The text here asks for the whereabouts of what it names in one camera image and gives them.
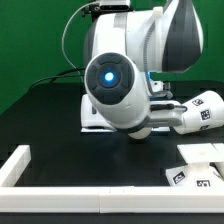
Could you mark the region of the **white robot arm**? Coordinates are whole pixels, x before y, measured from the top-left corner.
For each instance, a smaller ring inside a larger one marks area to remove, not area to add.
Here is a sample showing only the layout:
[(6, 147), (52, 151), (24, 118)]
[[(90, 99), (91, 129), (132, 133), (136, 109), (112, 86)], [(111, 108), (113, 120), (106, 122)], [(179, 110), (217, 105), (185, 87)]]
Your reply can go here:
[(100, 0), (99, 11), (86, 36), (82, 126), (128, 134), (180, 126), (186, 108), (148, 74), (182, 73), (200, 57), (203, 32), (192, 0), (146, 11), (133, 11), (129, 0)]

